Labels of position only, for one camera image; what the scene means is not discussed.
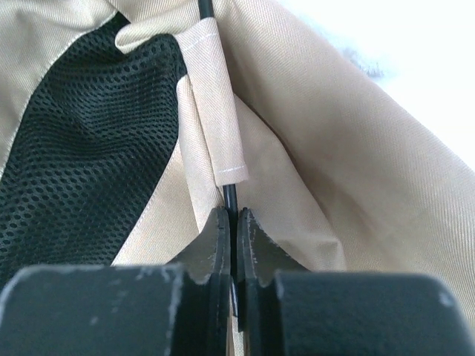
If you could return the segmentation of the beige pet tent fabric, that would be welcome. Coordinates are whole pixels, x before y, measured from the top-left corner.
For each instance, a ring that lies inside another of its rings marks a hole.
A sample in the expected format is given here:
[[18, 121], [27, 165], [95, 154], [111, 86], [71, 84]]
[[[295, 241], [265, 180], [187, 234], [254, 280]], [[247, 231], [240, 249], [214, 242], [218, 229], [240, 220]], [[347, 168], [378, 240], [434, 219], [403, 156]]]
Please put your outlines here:
[[212, 4], [1, 3], [1, 292], [165, 265], [235, 185], [307, 270], [433, 277], [474, 337], [473, 171], [279, 3]]

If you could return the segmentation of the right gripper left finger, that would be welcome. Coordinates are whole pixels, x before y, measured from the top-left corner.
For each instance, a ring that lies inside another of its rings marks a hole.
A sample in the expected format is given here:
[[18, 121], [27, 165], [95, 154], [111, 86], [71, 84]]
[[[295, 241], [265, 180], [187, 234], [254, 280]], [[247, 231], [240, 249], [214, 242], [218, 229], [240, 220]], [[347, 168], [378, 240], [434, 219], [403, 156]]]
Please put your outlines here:
[[162, 266], [29, 266], [1, 292], [1, 353], [230, 355], [230, 277], [222, 208]]

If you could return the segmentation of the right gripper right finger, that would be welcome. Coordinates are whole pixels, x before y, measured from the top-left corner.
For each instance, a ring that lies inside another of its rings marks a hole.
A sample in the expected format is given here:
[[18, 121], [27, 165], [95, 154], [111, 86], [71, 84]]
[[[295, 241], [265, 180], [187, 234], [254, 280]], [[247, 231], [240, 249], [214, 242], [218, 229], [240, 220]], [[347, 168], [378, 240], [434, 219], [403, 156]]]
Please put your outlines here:
[[246, 355], [472, 355], [449, 288], [423, 274], [311, 272], [244, 209], [237, 224]]

